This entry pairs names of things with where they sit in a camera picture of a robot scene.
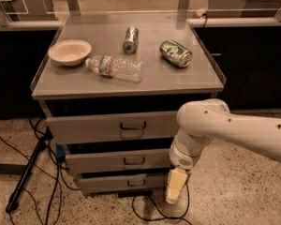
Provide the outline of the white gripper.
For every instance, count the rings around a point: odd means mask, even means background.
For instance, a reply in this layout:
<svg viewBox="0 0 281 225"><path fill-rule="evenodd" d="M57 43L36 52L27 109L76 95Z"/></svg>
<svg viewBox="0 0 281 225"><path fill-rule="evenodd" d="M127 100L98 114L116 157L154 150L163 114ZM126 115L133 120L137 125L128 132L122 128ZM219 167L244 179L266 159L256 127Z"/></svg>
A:
<svg viewBox="0 0 281 225"><path fill-rule="evenodd" d="M201 151L210 143L205 137L187 134L181 128L170 146L170 162L176 167L169 172L166 189L166 202L177 203L181 191L186 183L188 174L198 162Z"/></svg>

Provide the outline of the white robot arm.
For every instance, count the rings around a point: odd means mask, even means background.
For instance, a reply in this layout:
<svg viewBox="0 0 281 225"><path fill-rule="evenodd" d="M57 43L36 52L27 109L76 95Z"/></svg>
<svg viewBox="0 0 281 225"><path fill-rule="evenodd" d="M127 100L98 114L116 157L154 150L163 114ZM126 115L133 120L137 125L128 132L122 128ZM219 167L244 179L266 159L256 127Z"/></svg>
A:
<svg viewBox="0 0 281 225"><path fill-rule="evenodd" d="M168 203L178 201L201 151L214 139L281 162L281 118L233 114L223 100L210 98L184 104L177 112L177 124L170 146Z"/></svg>

